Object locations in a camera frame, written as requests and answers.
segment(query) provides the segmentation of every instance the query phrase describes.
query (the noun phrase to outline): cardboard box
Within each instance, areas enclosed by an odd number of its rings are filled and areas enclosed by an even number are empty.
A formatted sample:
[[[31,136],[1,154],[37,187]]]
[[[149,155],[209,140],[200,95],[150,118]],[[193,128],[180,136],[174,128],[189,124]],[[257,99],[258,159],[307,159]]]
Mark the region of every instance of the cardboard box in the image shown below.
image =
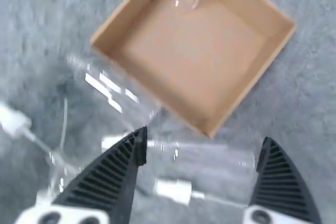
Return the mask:
[[[268,0],[125,0],[91,44],[212,137],[279,54],[295,23]]]

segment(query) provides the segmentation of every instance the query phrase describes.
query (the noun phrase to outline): gray carpet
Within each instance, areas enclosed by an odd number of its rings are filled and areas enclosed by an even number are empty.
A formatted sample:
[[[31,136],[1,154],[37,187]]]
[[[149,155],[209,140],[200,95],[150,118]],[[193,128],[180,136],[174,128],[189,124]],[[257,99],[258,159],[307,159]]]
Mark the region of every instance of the gray carpet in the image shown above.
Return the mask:
[[[69,98],[69,150],[99,152],[99,139],[123,126],[78,87],[66,55],[92,57],[88,39],[122,0],[0,0],[0,98],[33,119],[32,130],[56,146],[62,99]],[[294,18],[298,29],[216,139],[258,152],[265,136],[288,152],[317,203],[323,223],[336,207],[336,0],[271,0]],[[186,131],[169,115],[165,132]],[[1,223],[13,223],[46,186],[44,154],[27,141],[0,133]],[[132,223],[234,223],[232,212],[194,203],[181,209],[135,193]]]

